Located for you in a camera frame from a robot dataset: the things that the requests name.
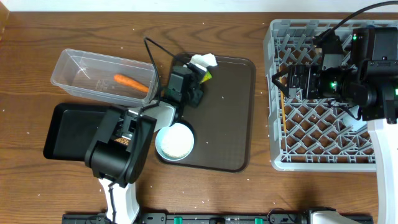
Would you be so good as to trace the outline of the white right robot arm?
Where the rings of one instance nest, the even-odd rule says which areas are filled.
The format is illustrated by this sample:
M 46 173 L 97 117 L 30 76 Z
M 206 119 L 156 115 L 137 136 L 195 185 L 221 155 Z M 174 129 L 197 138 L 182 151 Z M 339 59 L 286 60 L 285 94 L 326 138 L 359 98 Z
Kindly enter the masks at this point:
M 321 65 L 289 65 L 271 80 L 289 98 L 301 89 L 308 100 L 358 106 L 355 119 L 367 123 L 375 153 L 378 222 L 397 223 L 397 28 L 353 29 L 353 68 L 341 66 L 343 47 L 334 29 L 313 44 L 322 50 Z

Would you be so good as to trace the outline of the foil snack wrapper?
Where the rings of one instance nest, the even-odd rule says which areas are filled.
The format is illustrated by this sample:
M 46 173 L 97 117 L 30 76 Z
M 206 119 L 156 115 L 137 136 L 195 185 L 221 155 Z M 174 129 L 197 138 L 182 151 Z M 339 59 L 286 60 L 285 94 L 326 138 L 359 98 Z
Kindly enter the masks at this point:
M 210 80 L 210 79 L 212 79 L 211 73 L 210 73 L 210 72 L 206 72 L 206 73 L 205 73 L 205 76 L 203 77 L 203 79 L 202 79 L 202 81 L 201 81 L 201 83 L 204 83 L 204 82 L 206 82 L 206 81 L 208 81 L 208 80 Z

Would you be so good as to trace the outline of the light blue rice bowl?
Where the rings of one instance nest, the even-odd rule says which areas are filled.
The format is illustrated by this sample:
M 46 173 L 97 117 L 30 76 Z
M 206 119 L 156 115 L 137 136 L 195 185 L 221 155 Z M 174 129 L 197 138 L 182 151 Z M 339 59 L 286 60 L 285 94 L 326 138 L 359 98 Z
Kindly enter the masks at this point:
M 182 123 L 160 129 L 155 139 L 157 153 L 167 161 L 184 159 L 192 152 L 194 143 L 193 132 Z

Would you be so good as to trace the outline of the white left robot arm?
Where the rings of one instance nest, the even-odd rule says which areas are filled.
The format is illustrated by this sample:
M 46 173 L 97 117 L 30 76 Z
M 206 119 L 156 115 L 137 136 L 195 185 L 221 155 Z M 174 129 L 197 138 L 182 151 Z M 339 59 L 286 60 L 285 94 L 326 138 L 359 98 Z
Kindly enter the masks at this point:
M 84 162 L 106 190 L 108 223 L 134 223 L 140 210 L 135 183 L 153 134 L 176 126 L 185 106 L 196 108 L 204 95 L 203 81 L 210 77 L 197 63 L 174 66 L 158 99 L 140 108 L 112 106 L 105 112 Z

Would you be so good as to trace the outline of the orange carrot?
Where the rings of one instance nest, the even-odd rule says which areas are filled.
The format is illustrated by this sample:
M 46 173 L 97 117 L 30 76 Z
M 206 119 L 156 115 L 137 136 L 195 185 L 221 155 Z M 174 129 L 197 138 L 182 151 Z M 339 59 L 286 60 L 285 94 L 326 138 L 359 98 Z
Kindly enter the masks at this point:
M 141 84 L 140 82 L 129 78 L 125 75 L 122 74 L 115 74 L 114 75 L 114 81 L 118 84 L 124 85 L 124 86 L 128 86 L 130 88 L 133 88 L 135 90 L 141 91 L 143 93 L 148 93 L 149 92 L 149 88 L 143 84 Z

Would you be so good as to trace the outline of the brown food scraps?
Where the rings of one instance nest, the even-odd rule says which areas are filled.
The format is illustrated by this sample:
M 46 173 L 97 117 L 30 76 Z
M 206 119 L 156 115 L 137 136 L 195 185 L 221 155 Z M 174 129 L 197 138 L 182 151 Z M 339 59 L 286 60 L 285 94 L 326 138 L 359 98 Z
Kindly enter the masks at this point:
M 128 146 L 128 145 L 129 145 L 129 142 L 130 142 L 130 140 L 125 139 L 125 138 L 117 138 L 117 139 L 115 139 L 115 141 L 116 141 L 118 144 L 122 144 L 122 145 L 125 145 L 125 146 Z

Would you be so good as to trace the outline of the white tissue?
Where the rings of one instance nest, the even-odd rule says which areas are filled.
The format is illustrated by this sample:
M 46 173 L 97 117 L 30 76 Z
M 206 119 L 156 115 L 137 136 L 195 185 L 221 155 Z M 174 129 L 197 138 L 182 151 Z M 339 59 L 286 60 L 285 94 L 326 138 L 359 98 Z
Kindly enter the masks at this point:
M 195 54 L 194 56 L 191 57 L 190 63 L 199 64 L 205 68 L 215 67 L 218 65 L 216 57 L 213 54 L 205 54 L 205 55 Z

